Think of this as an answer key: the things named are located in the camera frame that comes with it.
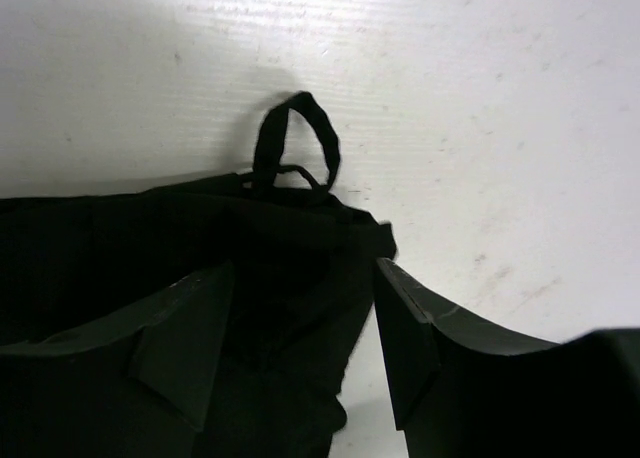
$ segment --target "black bag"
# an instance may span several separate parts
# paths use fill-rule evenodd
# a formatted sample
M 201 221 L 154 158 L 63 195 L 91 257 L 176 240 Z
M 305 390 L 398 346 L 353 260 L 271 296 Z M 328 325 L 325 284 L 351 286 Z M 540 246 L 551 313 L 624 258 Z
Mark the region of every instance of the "black bag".
M 280 164 L 290 110 L 324 185 Z M 339 164 L 299 93 L 247 175 L 0 200 L 0 456 L 326 457 L 374 259 L 396 252 L 390 225 L 329 194 Z M 292 171 L 311 188 L 274 187 Z

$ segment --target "white corrugated surface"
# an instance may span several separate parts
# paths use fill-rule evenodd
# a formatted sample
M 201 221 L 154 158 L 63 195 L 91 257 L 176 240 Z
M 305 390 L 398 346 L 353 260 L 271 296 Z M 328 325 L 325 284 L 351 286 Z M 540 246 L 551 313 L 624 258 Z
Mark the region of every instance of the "white corrugated surface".
M 426 285 L 551 339 L 638 325 L 638 23 L 637 0 L 0 0 L 0 192 L 246 167 L 265 108 L 308 89 L 338 194 Z M 343 401 L 334 457 L 403 456 L 372 327 Z

